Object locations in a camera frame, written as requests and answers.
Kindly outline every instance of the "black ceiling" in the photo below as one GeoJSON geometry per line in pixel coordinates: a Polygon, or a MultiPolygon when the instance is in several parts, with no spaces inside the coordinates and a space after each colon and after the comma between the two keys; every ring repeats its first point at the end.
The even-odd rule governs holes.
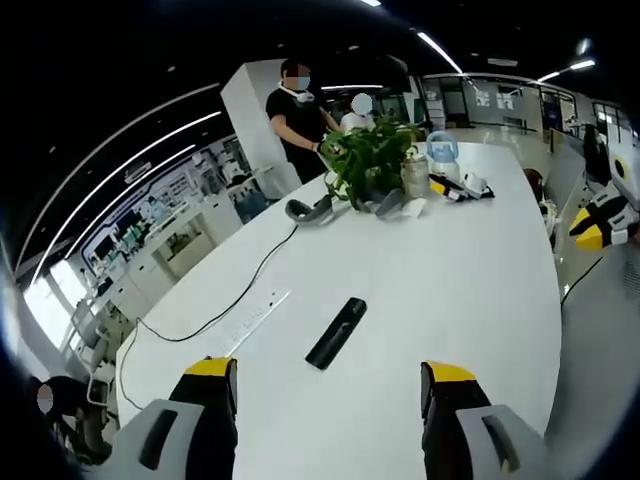
{"type": "MultiPolygon", "coordinates": [[[[9,195],[3,206],[14,261],[44,202],[98,144],[178,95],[214,82],[224,85],[246,61],[302,56],[313,64],[314,82],[322,84],[377,76],[391,85],[401,75],[387,55],[405,62],[412,73],[452,72],[417,38],[417,31],[425,31],[464,71],[538,78],[572,63],[577,43],[589,37],[598,66],[552,83],[609,100],[625,93],[615,80],[624,86],[629,79],[612,71],[619,71],[616,56],[626,55],[633,30],[620,22],[614,28],[596,10],[585,21],[584,8],[553,3],[381,1],[378,8],[359,0],[21,2],[21,11],[11,18],[20,33],[8,42],[11,84],[5,91],[12,129],[4,160],[7,178],[3,175],[9,195]],[[351,45],[360,48],[351,51],[351,45]],[[517,60],[518,65],[489,65],[488,57],[517,60]]],[[[223,114],[143,157],[159,162],[191,143],[204,146],[232,133],[219,89],[163,109],[110,144],[63,190],[25,259],[46,248],[107,173],[152,141],[216,110],[223,114]]],[[[122,188],[121,178],[110,182],[61,239],[80,232],[85,219],[122,188]]]]}

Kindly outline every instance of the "potted plant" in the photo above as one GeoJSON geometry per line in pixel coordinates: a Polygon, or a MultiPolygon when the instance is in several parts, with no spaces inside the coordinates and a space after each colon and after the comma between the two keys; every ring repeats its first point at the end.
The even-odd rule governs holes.
{"type": "Polygon", "coordinates": [[[336,173],[332,182],[325,175],[329,193],[348,200],[356,210],[366,210],[365,202],[379,202],[394,189],[404,191],[402,163],[419,134],[416,127],[390,117],[379,119],[372,131],[329,134],[320,146],[336,173]]]}

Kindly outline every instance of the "white pillar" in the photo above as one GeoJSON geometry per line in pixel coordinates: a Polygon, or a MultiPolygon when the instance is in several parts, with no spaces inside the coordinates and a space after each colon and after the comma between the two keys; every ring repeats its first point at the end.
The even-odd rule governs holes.
{"type": "Polygon", "coordinates": [[[268,198],[280,198],[301,185],[282,143],[273,133],[265,107],[267,98],[280,81],[283,60],[245,63],[231,77],[221,92],[222,100],[238,141],[260,188],[268,198]]]}

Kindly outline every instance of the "floor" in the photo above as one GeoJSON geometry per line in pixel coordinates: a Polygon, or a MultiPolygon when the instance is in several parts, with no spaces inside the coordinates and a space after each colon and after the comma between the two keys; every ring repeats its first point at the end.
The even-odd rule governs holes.
{"type": "MultiPolygon", "coordinates": [[[[454,133],[460,141],[508,146],[523,168],[534,168],[543,177],[549,174],[552,162],[557,161],[548,145],[535,134],[523,135],[499,128],[458,129],[454,133]]],[[[598,253],[578,250],[568,236],[572,219],[589,198],[590,191],[578,179],[559,219],[554,257],[562,294],[601,257],[598,253]]],[[[637,378],[634,375],[640,368],[631,366],[640,365],[640,349],[635,347],[640,318],[614,317],[604,322],[598,315],[579,318],[563,315],[558,388],[545,434],[550,456],[561,478],[584,476],[601,445],[607,444],[615,429],[611,426],[612,419],[621,418],[625,399],[635,389],[633,379],[637,378]],[[632,370],[633,374],[622,375],[621,369],[632,370]]]]}

